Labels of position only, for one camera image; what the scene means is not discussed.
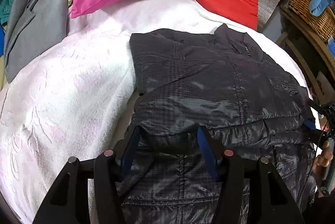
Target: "white bed sheet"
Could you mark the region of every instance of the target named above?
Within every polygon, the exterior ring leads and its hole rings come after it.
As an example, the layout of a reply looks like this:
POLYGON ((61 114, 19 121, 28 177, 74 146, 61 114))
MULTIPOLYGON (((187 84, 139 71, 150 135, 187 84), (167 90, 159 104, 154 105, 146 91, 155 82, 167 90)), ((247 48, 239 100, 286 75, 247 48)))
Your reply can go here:
POLYGON ((122 138, 133 104, 116 124, 135 85, 131 33, 160 28, 213 33, 222 23, 247 32, 306 87, 301 70, 279 46, 195 0, 124 0, 69 20, 68 37, 29 63, 0 93, 0 190, 21 221, 32 223, 68 157, 94 158, 122 138))

